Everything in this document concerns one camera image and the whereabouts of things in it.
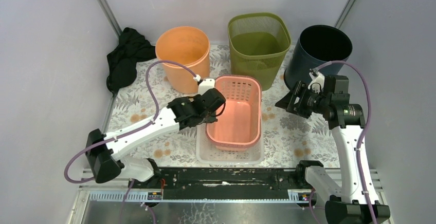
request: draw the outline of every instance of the tabletop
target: tabletop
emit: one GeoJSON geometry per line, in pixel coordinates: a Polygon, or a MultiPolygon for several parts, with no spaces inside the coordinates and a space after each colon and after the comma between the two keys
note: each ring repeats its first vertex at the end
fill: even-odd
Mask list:
{"type": "MultiPolygon", "coordinates": [[[[300,160],[319,160],[325,167],[339,167],[335,140],[321,115],[312,114],[305,119],[274,107],[289,92],[283,81],[283,73],[293,49],[286,54],[272,87],[262,92],[265,159],[251,167],[295,167],[300,160]]],[[[108,132],[154,115],[155,106],[146,87],[145,75],[148,66],[155,61],[157,59],[138,63],[135,82],[118,91],[108,122],[108,132]]],[[[211,45],[210,64],[210,77],[230,74],[229,46],[211,45]]],[[[171,87],[159,65],[150,71],[150,84],[159,105],[165,106],[174,98],[183,96],[171,87]]],[[[187,128],[177,134],[148,141],[130,155],[152,158],[158,166],[214,167],[197,161],[195,145],[196,128],[187,128]]]]}

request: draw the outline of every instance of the pink basket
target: pink basket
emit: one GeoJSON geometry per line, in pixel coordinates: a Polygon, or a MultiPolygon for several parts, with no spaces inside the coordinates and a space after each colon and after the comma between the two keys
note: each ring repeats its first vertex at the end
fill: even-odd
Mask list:
{"type": "Polygon", "coordinates": [[[215,88],[226,98],[226,106],[217,122],[207,124],[207,137],[220,150],[244,151],[255,145],[261,137],[259,82],[245,76],[220,76],[215,88]]]}

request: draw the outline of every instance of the perforated green basket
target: perforated green basket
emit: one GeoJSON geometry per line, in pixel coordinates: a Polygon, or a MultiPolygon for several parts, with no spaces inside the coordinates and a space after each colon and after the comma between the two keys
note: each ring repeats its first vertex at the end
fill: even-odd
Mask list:
{"type": "Polygon", "coordinates": [[[243,14],[230,20],[228,33],[232,74],[271,88],[291,43],[283,20],[268,12],[243,14]]]}

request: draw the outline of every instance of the black trash can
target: black trash can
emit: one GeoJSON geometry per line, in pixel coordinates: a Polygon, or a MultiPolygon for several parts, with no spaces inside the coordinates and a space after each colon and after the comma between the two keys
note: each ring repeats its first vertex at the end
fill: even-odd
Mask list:
{"type": "MultiPolygon", "coordinates": [[[[311,82],[309,70],[327,61],[346,61],[353,50],[348,36],[328,25],[313,25],[301,33],[288,64],[284,81],[292,89],[297,81],[311,82]]],[[[336,75],[342,64],[332,64],[320,70],[324,75],[336,75]]]]}

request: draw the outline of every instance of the wall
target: wall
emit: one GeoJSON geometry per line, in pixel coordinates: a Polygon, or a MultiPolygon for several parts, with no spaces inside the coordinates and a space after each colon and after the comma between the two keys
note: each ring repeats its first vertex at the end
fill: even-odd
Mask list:
{"type": "MultiPolygon", "coordinates": [[[[395,224],[434,223],[435,17],[436,0],[357,0],[342,28],[354,45],[350,62],[369,82],[368,157],[395,224]]],[[[366,105],[358,76],[341,73],[366,105]]]]}
{"type": "Polygon", "coordinates": [[[96,0],[0,0],[0,9],[0,223],[65,223],[77,186],[63,170],[102,126],[117,37],[96,0]]]}
{"type": "Polygon", "coordinates": [[[334,25],[347,0],[107,0],[120,26],[133,27],[151,42],[166,30],[189,25],[212,43],[228,44],[227,24],[239,14],[269,11],[281,16],[297,41],[313,24],[334,25]]]}

